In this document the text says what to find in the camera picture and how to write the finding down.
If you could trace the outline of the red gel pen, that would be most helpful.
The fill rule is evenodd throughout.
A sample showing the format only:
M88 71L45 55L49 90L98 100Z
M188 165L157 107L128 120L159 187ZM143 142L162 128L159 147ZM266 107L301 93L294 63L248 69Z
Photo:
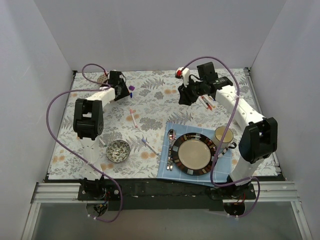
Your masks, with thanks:
M209 102L207 100L205 100L204 98L202 98L203 102L205 103L205 105L207 106L207 109L209 109L210 111L212 111L212 106L209 104Z

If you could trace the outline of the pink capped white marker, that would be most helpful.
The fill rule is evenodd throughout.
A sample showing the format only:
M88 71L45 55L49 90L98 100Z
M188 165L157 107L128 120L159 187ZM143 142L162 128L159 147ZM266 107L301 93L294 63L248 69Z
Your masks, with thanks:
M137 122L136 122L136 119L135 119L135 115L134 115L133 110L130 109L129 112L130 112L130 116L131 116L131 118L132 118L132 122L133 122L134 127L135 127L135 128L138 128L138 125L137 125Z

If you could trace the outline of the lilac capped white marker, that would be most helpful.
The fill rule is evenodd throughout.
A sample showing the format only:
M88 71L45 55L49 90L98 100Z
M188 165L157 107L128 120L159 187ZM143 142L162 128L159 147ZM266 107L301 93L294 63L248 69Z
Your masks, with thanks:
M155 148L152 147L145 138L142 138L141 141L142 141L142 142L144 143L144 145L147 146L156 156L159 155L159 153L155 150Z

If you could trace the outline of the peach capped white marker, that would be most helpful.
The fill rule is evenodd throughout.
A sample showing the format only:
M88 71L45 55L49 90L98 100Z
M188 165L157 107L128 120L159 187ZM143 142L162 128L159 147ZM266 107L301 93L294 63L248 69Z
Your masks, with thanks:
M198 97L198 100L201 102L201 104L202 104L206 109L209 109L207 103L202 99L201 96Z

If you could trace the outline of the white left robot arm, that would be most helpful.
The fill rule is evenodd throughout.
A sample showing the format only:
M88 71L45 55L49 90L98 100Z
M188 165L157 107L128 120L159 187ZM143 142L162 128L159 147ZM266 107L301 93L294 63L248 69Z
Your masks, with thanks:
M99 88L99 92L87 98L75 101L73 130L77 133L86 160L85 173L80 181L84 192L95 200L106 196L106 187L102 184L100 157L100 135L104 130L103 108L112 101L118 101L130 95L126 85L126 78L121 71L109 72L107 86Z

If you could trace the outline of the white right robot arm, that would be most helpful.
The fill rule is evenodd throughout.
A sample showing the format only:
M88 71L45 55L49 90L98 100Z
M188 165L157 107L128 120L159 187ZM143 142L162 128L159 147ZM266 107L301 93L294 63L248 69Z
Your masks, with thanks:
M243 131L238 144L240 158L227 182L217 184L230 198L237 199L248 189L258 166L277 150L278 123L273 117L264 117L241 99L237 80L218 77L212 62L197 66L197 71L198 77L192 77L187 66L176 70L175 77L183 80L178 87L178 103L190 106L199 97L210 96L228 110L230 120L240 126Z

